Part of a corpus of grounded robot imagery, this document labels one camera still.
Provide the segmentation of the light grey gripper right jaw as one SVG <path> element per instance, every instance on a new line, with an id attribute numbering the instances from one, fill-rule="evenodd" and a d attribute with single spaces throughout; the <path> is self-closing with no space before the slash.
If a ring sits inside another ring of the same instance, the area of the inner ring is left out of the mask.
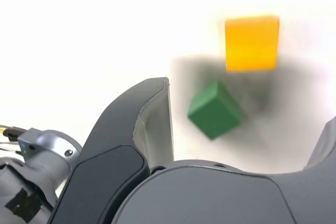
<path id="1" fill-rule="evenodd" d="M 301 171 L 254 174 L 178 162 L 142 182 L 113 223 L 335 223 L 335 120 Z"/>

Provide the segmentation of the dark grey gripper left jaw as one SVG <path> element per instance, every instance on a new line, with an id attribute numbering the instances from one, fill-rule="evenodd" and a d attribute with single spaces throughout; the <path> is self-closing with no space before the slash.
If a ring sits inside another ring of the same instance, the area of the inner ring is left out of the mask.
<path id="1" fill-rule="evenodd" d="M 111 223 L 155 166 L 173 154 L 169 80 L 146 79 L 101 114 L 78 157 L 50 223 Z"/>

